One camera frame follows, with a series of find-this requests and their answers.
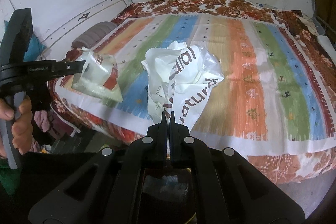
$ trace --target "green stripe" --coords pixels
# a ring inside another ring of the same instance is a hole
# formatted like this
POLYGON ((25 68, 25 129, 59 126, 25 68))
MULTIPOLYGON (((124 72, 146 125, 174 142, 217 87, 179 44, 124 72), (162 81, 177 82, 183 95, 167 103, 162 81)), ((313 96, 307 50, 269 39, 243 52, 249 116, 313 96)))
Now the green stripe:
POLYGON ((145 60, 146 52, 150 48, 158 47, 162 41, 167 38, 179 18, 179 16, 167 17, 164 22, 157 27, 157 31, 149 36, 141 45, 135 58, 128 63, 118 78, 118 84, 122 94, 125 93, 130 84, 132 84, 139 74, 142 73, 143 67, 140 62, 145 60))
POLYGON ((253 23, 253 25, 277 75, 278 91, 287 117, 288 139, 309 140, 310 124, 306 100, 287 62, 287 57, 272 32, 264 24, 253 23))

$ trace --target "orange stripe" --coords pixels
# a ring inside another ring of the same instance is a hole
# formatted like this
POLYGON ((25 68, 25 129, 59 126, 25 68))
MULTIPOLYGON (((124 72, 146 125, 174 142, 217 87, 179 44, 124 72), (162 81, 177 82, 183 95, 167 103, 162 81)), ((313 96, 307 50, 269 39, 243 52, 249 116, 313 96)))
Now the orange stripe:
POLYGON ((131 25, 129 25, 122 33, 118 36, 113 37, 111 41, 99 54, 116 54, 120 49, 122 49, 130 40, 135 37, 139 32, 141 32, 147 24, 154 20, 153 17, 145 19, 137 19, 131 25))
POLYGON ((234 102, 231 134, 235 137, 267 140, 263 87, 256 66, 256 55, 240 20, 227 19, 233 60, 230 96, 234 102))

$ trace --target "gray handle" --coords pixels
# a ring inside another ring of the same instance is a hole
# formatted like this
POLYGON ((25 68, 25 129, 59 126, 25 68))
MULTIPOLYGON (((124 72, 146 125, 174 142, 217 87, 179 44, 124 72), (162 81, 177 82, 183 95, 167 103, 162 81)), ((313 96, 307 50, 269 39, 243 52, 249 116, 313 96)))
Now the gray handle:
POLYGON ((21 116, 18 108, 25 96, 26 92, 19 92, 14 96, 5 97, 7 104, 15 111, 15 117, 11 121, 0 120, 1 138, 7 154, 8 165, 11 169, 18 169, 21 167, 21 154, 19 150, 15 149, 13 146, 12 126, 21 116))

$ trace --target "blue stripe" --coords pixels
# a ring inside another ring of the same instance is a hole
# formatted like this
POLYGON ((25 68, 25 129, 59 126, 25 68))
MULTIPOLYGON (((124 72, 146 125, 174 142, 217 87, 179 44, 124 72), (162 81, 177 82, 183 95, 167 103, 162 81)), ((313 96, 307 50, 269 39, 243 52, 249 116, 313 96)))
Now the blue stripe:
POLYGON ((311 86, 311 83, 306 75, 305 68, 303 64, 298 60, 297 56, 293 53, 291 47, 286 42, 281 32, 277 27, 267 25, 268 29, 273 33, 273 36, 277 40, 282 52, 287 57, 287 62, 294 73, 295 79, 298 82, 303 96, 306 100, 306 104, 309 112, 310 121, 310 139, 311 140, 321 140, 325 139, 326 133, 323 128, 323 119, 320 112, 320 107, 318 101, 315 97, 315 92, 311 86))
MULTIPOLYGON (((160 48, 167 48, 173 41, 186 42, 190 37, 198 16, 179 16, 180 19, 174 25, 168 37, 162 41, 160 48)), ((143 119, 150 120, 147 111, 148 74, 140 73, 123 95, 124 100, 116 105, 116 108, 128 112, 143 119)))

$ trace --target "hand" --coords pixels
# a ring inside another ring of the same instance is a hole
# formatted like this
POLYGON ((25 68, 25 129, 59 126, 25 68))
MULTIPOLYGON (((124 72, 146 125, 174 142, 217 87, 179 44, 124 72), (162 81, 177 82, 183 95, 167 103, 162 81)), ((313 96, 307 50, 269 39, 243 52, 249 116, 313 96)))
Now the hand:
MULTIPOLYGON (((32 104, 30 98, 26 98, 19 106, 20 118, 12 126, 13 146, 19 149, 21 154, 27 153, 33 141, 32 126, 32 104)), ((10 121, 14 118, 14 110, 11 109, 5 100, 0 99, 0 119, 10 121)), ((0 135, 0 156, 7 158, 1 135, 0 135)))

